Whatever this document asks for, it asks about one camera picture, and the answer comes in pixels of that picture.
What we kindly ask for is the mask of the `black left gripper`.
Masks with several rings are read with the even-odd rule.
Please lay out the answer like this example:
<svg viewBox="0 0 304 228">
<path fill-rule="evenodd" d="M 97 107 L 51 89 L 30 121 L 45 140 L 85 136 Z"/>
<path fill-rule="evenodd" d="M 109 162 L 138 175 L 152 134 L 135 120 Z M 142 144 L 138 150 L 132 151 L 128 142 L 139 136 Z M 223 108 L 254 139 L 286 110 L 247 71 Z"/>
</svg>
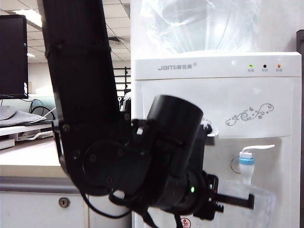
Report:
<svg viewBox="0 0 304 228">
<path fill-rule="evenodd" d="M 254 209 L 253 194 L 249 194 L 248 199 L 219 194 L 218 181 L 216 175 L 187 170 L 182 183 L 177 186 L 178 191 L 165 193 L 156 207 L 175 215 L 193 215 L 207 220 L 213 220 L 216 212 L 224 212 L 224 206 L 218 202 Z"/>
</svg>

